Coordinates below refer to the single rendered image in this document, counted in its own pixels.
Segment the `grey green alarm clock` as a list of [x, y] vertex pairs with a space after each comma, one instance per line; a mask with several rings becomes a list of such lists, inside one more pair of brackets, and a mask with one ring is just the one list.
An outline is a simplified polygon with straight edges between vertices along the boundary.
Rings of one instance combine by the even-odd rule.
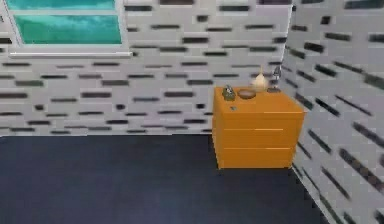
[[222, 90], [222, 96], [225, 101], [234, 101], [236, 94], [230, 85], [226, 85]]

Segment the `cream round vase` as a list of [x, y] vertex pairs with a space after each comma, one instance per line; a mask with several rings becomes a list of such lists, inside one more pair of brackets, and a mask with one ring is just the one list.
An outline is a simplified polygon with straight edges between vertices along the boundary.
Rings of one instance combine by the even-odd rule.
[[259, 74], [252, 81], [252, 87], [256, 92], [264, 92], [268, 88], [268, 80], [263, 74], [263, 69], [260, 69]]

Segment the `orange chest of drawers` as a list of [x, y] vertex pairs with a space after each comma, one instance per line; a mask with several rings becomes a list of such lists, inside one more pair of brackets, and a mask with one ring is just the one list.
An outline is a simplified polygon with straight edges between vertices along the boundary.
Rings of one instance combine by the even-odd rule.
[[212, 140], [217, 166], [289, 168], [306, 112], [283, 92], [225, 101], [214, 89]]

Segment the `grey small statue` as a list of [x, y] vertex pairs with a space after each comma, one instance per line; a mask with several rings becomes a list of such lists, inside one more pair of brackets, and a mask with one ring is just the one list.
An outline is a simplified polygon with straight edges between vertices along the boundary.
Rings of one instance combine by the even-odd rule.
[[270, 80], [270, 86], [267, 89], [269, 93], [278, 93], [280, 92], [279, 88], [279, 79], [281, 77], [281, 66], [277, 66], [274, 69], [274, 72], [272, 74], [272, 79]]

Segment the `brown round bowl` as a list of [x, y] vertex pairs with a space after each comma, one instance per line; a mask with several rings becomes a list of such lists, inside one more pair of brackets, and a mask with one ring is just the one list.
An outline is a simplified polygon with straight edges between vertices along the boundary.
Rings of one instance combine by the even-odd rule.
[[256, 92], [252, 89], [240, 89], [237, 91], [237, 95], [244, 100], [252, 99], [256, 96]]

